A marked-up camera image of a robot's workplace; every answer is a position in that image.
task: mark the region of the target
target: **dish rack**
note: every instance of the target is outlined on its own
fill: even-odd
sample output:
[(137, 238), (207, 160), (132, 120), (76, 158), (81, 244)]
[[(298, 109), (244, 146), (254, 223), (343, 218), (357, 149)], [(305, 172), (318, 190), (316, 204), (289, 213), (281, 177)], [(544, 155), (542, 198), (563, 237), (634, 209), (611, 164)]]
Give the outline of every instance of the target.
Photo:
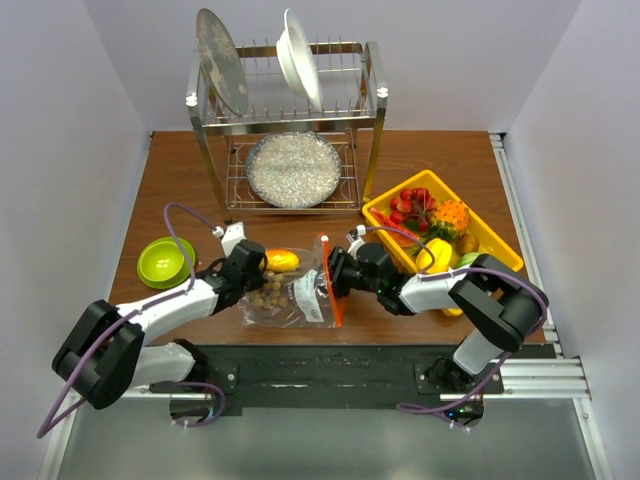
[[(186, 104), (213, 193), (225, 221), (232, 210), (274, 214), (330, 214), (360, 211), (371, 200), (380, 140), (387, 110), (388, 88), (376, 42), (310, 44), (323, 89), (322, 111), (308, 99), (296, 97), (286, 84), (275, 45), (237, 47), (247, 77), (249, 108), (239, 117), (216, 97), (194, 51)], [(373, 129), (362, 195), (358, 182), (356, 144), (358, 130)], [(262, 201), (249, 186), (246, 160), (265, 135), (282, 132), (317, 132), (331, 141), (342, 159), (335, 192), (312, 208), (277, 208)], [(209, 141), (224, 137), (225, 142)]]

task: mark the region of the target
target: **round metal tray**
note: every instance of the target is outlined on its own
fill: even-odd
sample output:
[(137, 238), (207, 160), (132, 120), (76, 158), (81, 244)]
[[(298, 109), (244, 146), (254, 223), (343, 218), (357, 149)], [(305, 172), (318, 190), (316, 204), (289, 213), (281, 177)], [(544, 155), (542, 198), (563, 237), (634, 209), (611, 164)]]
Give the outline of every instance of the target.
[(281, 208), (322, 203), (340, 183), (342, 160), (331, 142), (316, 133), (279, 133), (258, 142), (247, 157), (251, 188)]

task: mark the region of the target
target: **nuts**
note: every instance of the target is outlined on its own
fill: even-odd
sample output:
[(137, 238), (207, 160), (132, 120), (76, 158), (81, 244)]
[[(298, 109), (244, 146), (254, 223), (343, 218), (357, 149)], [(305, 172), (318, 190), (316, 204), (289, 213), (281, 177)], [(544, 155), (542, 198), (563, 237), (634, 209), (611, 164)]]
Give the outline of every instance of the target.
[(249, 293), (249, 301), (254, 308), (284, 308), (289, 305), (289, 299), (284, 288), (295, 279), (295, 275), (284, 275), (268, 270), (264, 273), (267, 281), (260, 290), (253, 290)]

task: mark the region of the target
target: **white wall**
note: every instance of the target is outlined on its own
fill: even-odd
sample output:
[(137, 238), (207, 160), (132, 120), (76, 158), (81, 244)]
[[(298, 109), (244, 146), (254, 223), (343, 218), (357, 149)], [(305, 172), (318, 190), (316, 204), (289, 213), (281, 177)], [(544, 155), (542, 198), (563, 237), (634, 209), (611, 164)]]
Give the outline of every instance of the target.
[(0, 468), (33, 479), (51, 360), (110, 286), (148, 136), (79, 0), (2, 2), (0, 65)]
[(513, 128), (565, 352), (582, 356), (619, 479), (638, 478), (640, 4), (584, 0)]
[(145, 124), (189, 129), (195, 17), (208, 7), (236, 43), (272, 43), (292, 7), (309, 37), (380, 44), (387, 128), (505, 131), (579, 0), (83, 0)]

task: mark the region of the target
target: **bag label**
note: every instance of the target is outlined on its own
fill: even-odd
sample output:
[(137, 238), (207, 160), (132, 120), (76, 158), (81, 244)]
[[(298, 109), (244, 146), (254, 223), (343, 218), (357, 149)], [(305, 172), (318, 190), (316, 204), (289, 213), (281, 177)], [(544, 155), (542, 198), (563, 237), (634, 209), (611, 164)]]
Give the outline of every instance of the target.
[(307, 322), (322, 323), (322, 312), (316, 297), (316, 277), (317, 270), (309, 270), (303, 277), (296, 280), (293, 284), (293, 295), (296, 303), (302, 313), (304, 313)]

